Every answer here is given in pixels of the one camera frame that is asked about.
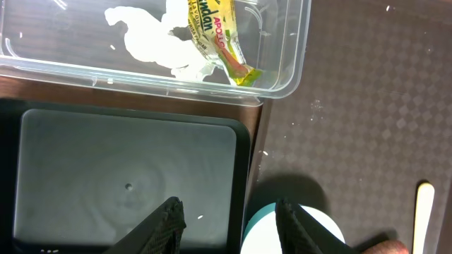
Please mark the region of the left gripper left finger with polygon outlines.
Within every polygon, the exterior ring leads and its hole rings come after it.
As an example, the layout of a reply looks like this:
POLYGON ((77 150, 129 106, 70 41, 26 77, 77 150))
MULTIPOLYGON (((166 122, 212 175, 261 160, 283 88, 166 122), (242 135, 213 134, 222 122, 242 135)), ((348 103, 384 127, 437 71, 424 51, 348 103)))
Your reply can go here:
POLYGON ((179 253, 185 228, 183 202, 170 197, 104 254, 179 253))

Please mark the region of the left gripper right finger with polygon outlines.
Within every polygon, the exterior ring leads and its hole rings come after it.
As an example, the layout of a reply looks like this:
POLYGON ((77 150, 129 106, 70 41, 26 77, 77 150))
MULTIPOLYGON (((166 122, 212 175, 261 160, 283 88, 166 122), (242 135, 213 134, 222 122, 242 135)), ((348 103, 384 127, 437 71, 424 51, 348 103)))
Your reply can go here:
POLYGON ((276 202, 275 220, 282 254, 357 254, 300 205, 287 199, 276 202))

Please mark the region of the light blue rice bowl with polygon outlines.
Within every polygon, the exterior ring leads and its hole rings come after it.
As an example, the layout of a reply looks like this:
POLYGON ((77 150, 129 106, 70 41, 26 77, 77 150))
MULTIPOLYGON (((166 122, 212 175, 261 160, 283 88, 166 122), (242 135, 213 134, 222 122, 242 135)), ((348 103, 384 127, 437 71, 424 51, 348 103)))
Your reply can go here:
MULTIPOLYGON (((325 227, 337 239, 345 243, 338 225, 324 212, 300 205, 319 224, 325 227)), ((249 220, 244 230, 241 254, 282 254, 280 239, 275 220, 275 203, 262 207, 249 220)))

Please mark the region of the orange carrot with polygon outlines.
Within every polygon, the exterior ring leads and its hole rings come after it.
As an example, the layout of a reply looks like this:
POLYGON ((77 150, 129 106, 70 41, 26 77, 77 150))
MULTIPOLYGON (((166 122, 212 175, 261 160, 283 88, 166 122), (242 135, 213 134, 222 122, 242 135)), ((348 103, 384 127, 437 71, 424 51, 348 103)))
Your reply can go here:
POLYGON ((409 254, 408 248, 397 240, 383 241, 366 249, 362 254, 409 254))

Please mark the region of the cream plastic spoon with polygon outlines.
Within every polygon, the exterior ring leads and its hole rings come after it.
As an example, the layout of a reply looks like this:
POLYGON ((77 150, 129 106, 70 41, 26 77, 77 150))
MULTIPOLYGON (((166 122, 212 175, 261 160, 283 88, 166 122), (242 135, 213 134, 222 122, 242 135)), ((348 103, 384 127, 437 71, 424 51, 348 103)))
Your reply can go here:
POLYGON ((417 189, 412 254, 423 254, 424 242, 432 212, 435 190, 430 183, 421 183, 417 189))

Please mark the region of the white tissue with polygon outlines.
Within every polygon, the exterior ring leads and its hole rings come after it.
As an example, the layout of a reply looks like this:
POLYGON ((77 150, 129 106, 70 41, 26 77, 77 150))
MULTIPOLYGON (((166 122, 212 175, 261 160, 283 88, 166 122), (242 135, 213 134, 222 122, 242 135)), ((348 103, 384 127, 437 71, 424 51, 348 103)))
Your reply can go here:
POLYGON ((212 75, 215 66, 195 47, 191 40, 181 40, 175 28, 188 27, 189 7, 185 0, 166 0, 166 11, 158 20, 142 8, 118 6, 105 11, 110 26, 124 22, 126 50, 138 61, 156 63, 170 69, 175 78, 202 81, 212 75))

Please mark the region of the yellow green snack wrapper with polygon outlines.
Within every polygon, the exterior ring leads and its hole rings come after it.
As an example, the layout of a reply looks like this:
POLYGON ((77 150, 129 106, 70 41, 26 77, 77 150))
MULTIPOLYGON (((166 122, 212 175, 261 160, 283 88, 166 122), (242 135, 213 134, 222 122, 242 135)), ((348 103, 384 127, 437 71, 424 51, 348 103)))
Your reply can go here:
POLYGON ((232 85, 251 87, 262 71, 249 66, 242 53, 233 0, 188 0, 192 41, 212 64, 223 69, 232 85))

